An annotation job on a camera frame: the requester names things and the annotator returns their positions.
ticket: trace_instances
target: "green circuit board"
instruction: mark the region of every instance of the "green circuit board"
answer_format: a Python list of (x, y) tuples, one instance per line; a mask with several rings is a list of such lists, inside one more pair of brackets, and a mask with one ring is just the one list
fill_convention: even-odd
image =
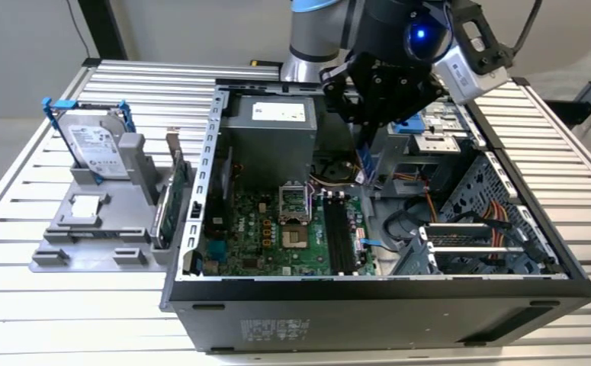
[[(314, 197), (311, 206), (309, 225), (282, 226), (277, 221), (279, 216), (278, 193), (237, 192), (226, 240), (226, 263), (219, 262), (214, 266), (209, 261), (206, 274), (221, 276), (331, 275), (321, 196)], [(361, 202), (357, 198), (350, 199), (347, 211), (349, 221), (351, 216), (357, 228), (361, 227), (366, 230), (362, 219), (357, 220), (357, 217), (362, 215)], [(302, 237), (298, 239), (301, 242), (306, 242), (306, 247), (285, 247), (283, 235), (290, 235), (293, 230), (306, 236), (306, 240)], [(354, 242), (357, 239), (354, 233), (351, 238)], [(370, 253), (368, 253), (366, 264), (358, 269), (358, 273), (361, 275), (376, 274)]]

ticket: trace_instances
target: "blue drive bracket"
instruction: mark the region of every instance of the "blue drive bracket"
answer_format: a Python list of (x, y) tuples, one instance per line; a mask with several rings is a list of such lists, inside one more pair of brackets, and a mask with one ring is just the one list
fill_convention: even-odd
[(65, 144), (67, 145), (67, 149), (70, 150), (71, 157), (74, 158), (75, 166), (78, 166), (81, 168), (79, 158), (77, 158), (77, 156), (74, 154), (74, 150), (71, 150), (70, 143), (67, 141), (67, 138), (65, 137), (63, 129), (61, 128), (61, 124), (58, 123), (58, 118), (55, 117), (55, 113), (54, 113), (57, 110), (66, 111), (70, 109), (75, 109), (79, 105), (79, 102), (78, 101), (66, 101), (62, 99), (54, 104), (54, 106), (51, 106), (53, 100), (54, 99), (51, 99), (50, 97), (46, 97), (45, 99), (42, 99), (42, 110), (45, 111), (45, 115), (50, 119), (51, 126), (54, 126), (54, 129), (61, 133), (61, 137), (63, 138)]
[(393, 123), (393, 131), (396, 131), (396, 133), (414, 133), (420, 135), (426, 130), (426, 124), (421, 114), (416, 114), (408, 120), (401, 120)]
[[(57, 116), (59, 115), (59, 111), (82, 109), (82, 107), (90, 109), (90, 107), (87, 105), (82, 106), (78, 101), (70, 99), (59, 99), (54, 104), (51, 104), (53, 101), (54, 100), (50, 97), (42, 100), (42, 110), (45, 111), (45, 114), (50, 119), (51, 126), (54, 126), (54, 129), (61, 133), (61, 137), (63, 138), (65, 144), (67, 145), (67, 148), (70, 150), (71, 157), (74, 158), (75, 166), (82, 168), (79, 159), (77, 158), (77, 155), (71, 150), (71, 146), (65, 136), (63, 129), (61, 128)], [(97, 109), (113, 109), (113, 106), (105, 106), (105, 105), (103, 106), (98, 105), (91, 107), (93, 108), (97, 107)], [(121, 110), (121, 112), (123, 112), (123, 125), (126, 127), (126, 131), (135, 133), (137, 126), (135, 122), (133, 121), (131, 106), (129, 105), (129, 103), (126, 103), (126, 100), (122, 100), (119, 102), (117, 108)], [(105, 181), (103, 177), (95, 172), (93, 172), (93, 174), (97, 183), (101, 184)]]

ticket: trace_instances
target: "robotic arm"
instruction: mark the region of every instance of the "robotic arm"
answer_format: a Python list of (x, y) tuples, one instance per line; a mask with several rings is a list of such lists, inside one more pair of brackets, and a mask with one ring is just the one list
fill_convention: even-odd
[[(315, 4), (322, 5), (319, 9), (329, 12), (325, 16), (331, 23), (338, 18), (333, 16), (338, 9), (343, 11), (343, 2), (339, 1), (294, 0), (294, 9), (303, 2), (310, 8)], [(408, 120), (446, 94), (434, 71), (458, 104), (473, 101), (508, 81), (506, 69), (513, 66), (541, 4), (542, 0), (536, 0), (522, 35), (512, 48), (497, 40), (481, 5), (472, 0), (366, 1), (350, 54), (338, 67), (327, 67), (319, 72), (329, 106), (346, 123), (362, 126), (358, 149), (372, 145), (381, 127), (393, 121)], [(294, 33), (301, 23), (294, 16)], [(347, 27), (346, 22), (343, 34), (353, 33)], [(315, 27), (309, 27), (310, 36), (313, 32)], [(323, 42), (319, 42), (327, 46), (327, 53), (333, 50), (329, 38), (333, 33), (327, 30)], [(291, 53), (306, 58), (306, 53), (295, 49), (299, 47), (299, 44), (294, 45), (297, 40), (302, 44), (302, 37), (298, 39), (294, 35)], [(315, 52), (325, 47), (307, 44), (307, 48)], [(330, 59), (323, 58), (314, 55), (310, 61), (327, 63)], [(358, 93), (355, 101), (345, 93), (349, 79)]]

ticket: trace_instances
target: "white sticker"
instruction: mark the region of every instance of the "white sticker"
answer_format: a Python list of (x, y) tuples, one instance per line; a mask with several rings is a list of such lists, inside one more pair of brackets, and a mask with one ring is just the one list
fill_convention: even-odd
[(103, 178), (129, 178), (110, 131), (99, 126), (70, 126), (77, 149), (90, 170)]
[(242, 319), (242, 337), (246, 342), (303, 341), (310, 327), (311, 319)]
[(363, 170), (359, 170), (357, 173), (357, 178), (354, 179), (357, 181), (357, 183), (359, 183), (361, 185), (363, 184), (363, 182), (366, 181), (366, 174), (363, 173)]
[(253, 120), (306, 122), (305, 104), (258, 102), (253, 106)]

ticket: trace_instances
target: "white wall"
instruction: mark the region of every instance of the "white wall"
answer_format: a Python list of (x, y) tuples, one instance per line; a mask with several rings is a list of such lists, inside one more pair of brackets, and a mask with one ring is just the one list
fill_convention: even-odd
[[(98, 56), (78, 1), (71, 3)], [(61, 96), (86, 56), (65, 0), (0, 0), (0, 117), (42, 120), (42, 98)]]
[(111, 4), (126, 48), (143, 61), (249, 65), (253, 59), (282, 61), (289, 54), (289, 0), (111, 0)]
[[(498, 38), (514, 43), (534, 0), (480, 0)], [(113, 0), (127, 48), (142, 60), (246, 65), (282, 61), (290, 42), (287, 0)], [(518, 57), (517, 75), (570, 65), (591, 50), (591, 0), (545, 0)]]

